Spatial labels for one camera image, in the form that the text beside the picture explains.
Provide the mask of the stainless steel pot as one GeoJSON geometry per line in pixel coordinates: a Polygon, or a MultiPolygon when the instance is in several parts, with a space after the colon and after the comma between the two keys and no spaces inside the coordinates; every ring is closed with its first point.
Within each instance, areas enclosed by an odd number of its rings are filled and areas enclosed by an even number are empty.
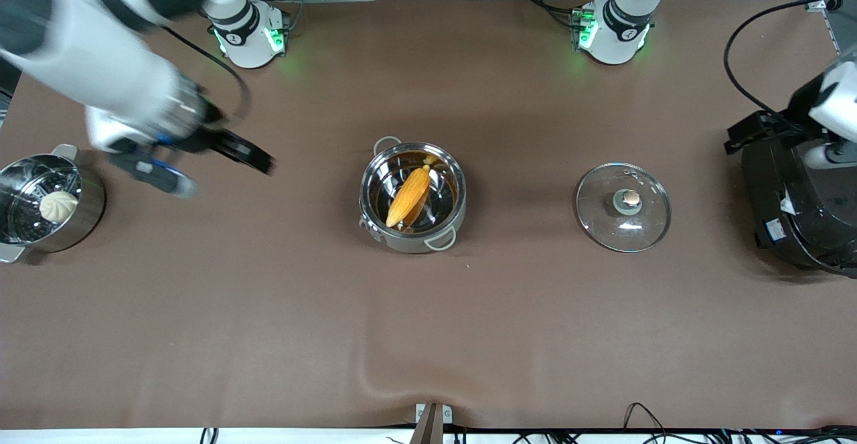
{"type": "Polygon", "coordinates": [[[359,224],[376,242],[403,254],[441,252],[456,243],[465,221],[465,173],[452,154],[437,145],[385,136],[373,146],[373,158],[362,173],[358,202],[359,224]],[[422,193],[391,225],[395,200],[410,176],[416,176],[422,193]]]}

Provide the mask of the glass pot lid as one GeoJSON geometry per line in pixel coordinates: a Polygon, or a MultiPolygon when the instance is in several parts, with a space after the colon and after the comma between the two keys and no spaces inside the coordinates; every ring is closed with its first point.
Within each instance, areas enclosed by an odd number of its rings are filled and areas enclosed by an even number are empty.
{"type": "Polygon", "coordinates": [[[576,220],[594,242],[637,254],[661,242],[672,206],[664,185],[642,167],[610,162],[582,176],[574,193],[576,220]]]}

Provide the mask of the brown table mat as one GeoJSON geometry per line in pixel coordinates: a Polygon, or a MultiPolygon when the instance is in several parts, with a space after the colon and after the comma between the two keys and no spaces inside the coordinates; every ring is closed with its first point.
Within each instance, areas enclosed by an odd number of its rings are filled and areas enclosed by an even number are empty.
{"type": "Polygon", "coordinates": [[[0,266],[0,429],[374,427],[416,403],[468,427],[857,425],[857,282],[757,249],[726,129],[753,111],[730,33],[781,0],[665,0],[610,68],[523,0],[315,3],[287,57],[244,73],[239,135],[270,176],[183,156],[181,200],[95,153],[104,218],[0,266]],[[452,248],[403,254],[359,224],[385,136],[448,151],[452,248]],[[652,173],[664,239],[603,248],[574,193],[652,173]]]}

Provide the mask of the steel steamer pot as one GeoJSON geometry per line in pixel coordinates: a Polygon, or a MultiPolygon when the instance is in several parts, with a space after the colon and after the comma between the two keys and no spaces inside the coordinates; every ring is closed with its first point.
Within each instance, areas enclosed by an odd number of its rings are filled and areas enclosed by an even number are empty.
{"type": "Polygon", "coordinates": [[[104,209],[101,179],[80,166],[76,146],[61,144],[50,153],[10,163],[0,170],[0,263],[71,248],[94,230],[104,209]],[[63,224],[48,222],[39,212],[40,200],[55,191],[78,199],[76,211],[63,224]]]}

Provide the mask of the black round cooker appliance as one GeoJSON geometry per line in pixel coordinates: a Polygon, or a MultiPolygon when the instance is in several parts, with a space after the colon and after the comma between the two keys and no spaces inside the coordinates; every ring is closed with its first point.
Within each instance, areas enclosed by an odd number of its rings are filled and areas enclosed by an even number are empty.
{"type": "Polygon", "coordinates": [[[803,270],[857,279],[857,165],[827,162],[821,140],[741,151],[758,248],[803,270]]]}

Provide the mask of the white steamed bun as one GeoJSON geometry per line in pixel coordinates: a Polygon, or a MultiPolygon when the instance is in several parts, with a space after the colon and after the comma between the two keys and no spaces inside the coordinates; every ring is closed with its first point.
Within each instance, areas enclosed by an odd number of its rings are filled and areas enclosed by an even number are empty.
{"type": "Polygon", "coordinates": [[[63,224],[76,211],[78,199],[74,194],[55,191],[46,194],[39,202],[41,218],[54,224],[63,224]]]}

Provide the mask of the yellow knitted corn cob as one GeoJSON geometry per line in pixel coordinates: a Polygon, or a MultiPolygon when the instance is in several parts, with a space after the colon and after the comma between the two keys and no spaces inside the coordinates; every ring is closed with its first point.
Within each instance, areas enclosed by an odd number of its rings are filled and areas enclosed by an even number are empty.
{"type": "Polygon", "coordinates": [[[389,206],[386,226],[393,228],[409,218],[410,213],[420,205],[430,184],[431,167],[428,164],[414,169],[399,188],[392,205],[389,206]]]}

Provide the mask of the metal table clamp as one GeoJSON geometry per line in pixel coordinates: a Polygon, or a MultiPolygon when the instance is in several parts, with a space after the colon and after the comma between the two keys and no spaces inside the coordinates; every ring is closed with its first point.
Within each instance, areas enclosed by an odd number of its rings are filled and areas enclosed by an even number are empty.
{"type": "Polygon", "coordinates": [[[445,425],[452,425],[453,410],[445,404],[416,405],[416,427],[409,444],[444,444],[445,425]]]}

